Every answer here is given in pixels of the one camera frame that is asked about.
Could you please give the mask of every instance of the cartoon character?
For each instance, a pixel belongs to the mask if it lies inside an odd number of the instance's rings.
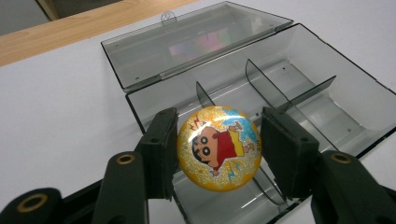
[[[242,131],[239,122],[235,126],[229,126],[223,133],[213,127],[205,127],[201,134],[192,139],[192,154],[195,159],[213,168],[210,172],[213,176],[219,175],[219,168],[225,159],[244,157],[250,148],[254,150],[252,143],[243,146],[238,130]]]

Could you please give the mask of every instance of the plastic box lid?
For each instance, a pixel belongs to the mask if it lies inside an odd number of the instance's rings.
[[[293,21],[224,2],[102,42],[125,92],[180,74],[289,26]]]

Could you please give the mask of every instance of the clear plastic box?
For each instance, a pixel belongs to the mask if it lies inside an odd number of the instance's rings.
[[[199,21],[198,18],[206,19],[208,15],[216,19],[209,23]],[[177,108],[180,127],[192,112],[208,105],[228,105],[243,111],[258,126],[263,106],[283,110],[319,140],[321,152],[340,150],[359,156],[394,132],[395,93],[303,25],[290,25],[291,20],[231,3],[199,10],[184,18],[199,24],[188,31],[197,34],[196,39],[210,38],[212,34],[221,38],[238,29],[248,36],[236,38],[227,46],[216,45],[212,51],[187,62],[180,58],[185,60],[190,52],[181,50],[178,55],[172,52],[183,49],[181,46],[193,46],[193,40],[164,44],[160,47],[163,51],[150,50],[159,51],[160,55],[166,52],[161,57],[170,57],[171,63],[151,61],[140,64],[136,70],[131,66],[129,71],[124,67],[137,63],[131,55],[142,53],[136,48],[146,31],[103,43],[121,86],[127,90],[126,99],[142,132],[154,115],[165,108]],[[235,23],[243,28],[230,28]],[[172,36],[184,34],[178,28],[177,24]],[[122,58],[112,51],[116,45],[118,48],[126,45],[124,53],[128,51],[131,55]],[[152,67],[143,71],[148,64]],[[147,75],[141,82],[136,79],[141,78],[139,73]],[[294,203],[277,189],[265,160],[254,179],[235,191],[217,193],[201,189],[182,172],[175,174],[174,186],[180,211],[190,223],[267,222]]]

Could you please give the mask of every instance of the white surface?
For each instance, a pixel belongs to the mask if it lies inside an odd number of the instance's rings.
[[[219,1],[175,9],[181,15]],[[300,22],[396,90],[396,2],[233,1]],[[67,196],[103,177],[107,160],[133,150],[141,133],[100,42],[160,16],[0,67],[0,209],[22,193],[52,187]],[[396,189],[395,134],[364,159]],[[182,223],[176,205],[150,201],[151,223]],[[281,223],[314,223],[299,206]]]

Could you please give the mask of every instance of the plastic compartment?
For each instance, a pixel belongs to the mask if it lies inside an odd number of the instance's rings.
[[[138,91],[241,48],[291,20],[224,2],[102,42],[122,89]]]
[[[127,95],[142,129],[175,106],[179,122],[207,105],[229,105],[260,125],[263,106],[291,115],[320,142],[319,150],[358,155],[394,131],[396,96],[301,24]],[[236,191],[196,187],[179,172],[174,186],[191,223],[270,220],[292,202],[262,171]]]

